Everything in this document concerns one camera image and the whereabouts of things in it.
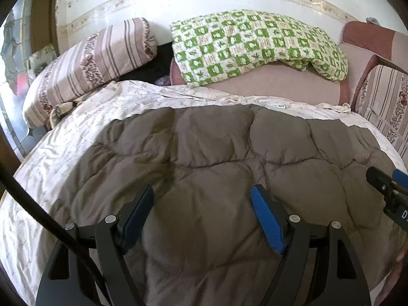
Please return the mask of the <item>person's hand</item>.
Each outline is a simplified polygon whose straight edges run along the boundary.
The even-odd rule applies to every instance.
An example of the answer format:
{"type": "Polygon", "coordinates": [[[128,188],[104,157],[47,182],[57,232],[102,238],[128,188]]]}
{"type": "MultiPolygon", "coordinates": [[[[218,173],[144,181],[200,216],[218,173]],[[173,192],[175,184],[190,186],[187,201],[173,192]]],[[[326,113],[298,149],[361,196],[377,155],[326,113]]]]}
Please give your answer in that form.
{"type": "Polygon", "coordinates": [[[396,257],[396,261],[394,263],[393,269],[391,270],[390,274],[388,275],[385,284],[376,297],[376,300],[374,302],[375,306],[378,306],[385,300],[385,298],[389,295],[390,291],[393,289],[393,287],[396,285],[400,274],[402,272],[402,269],[404,267],[404,259],[407,256],[407,243],[404,243],[404,245],[400,248],[398,255],[396,257]]]}

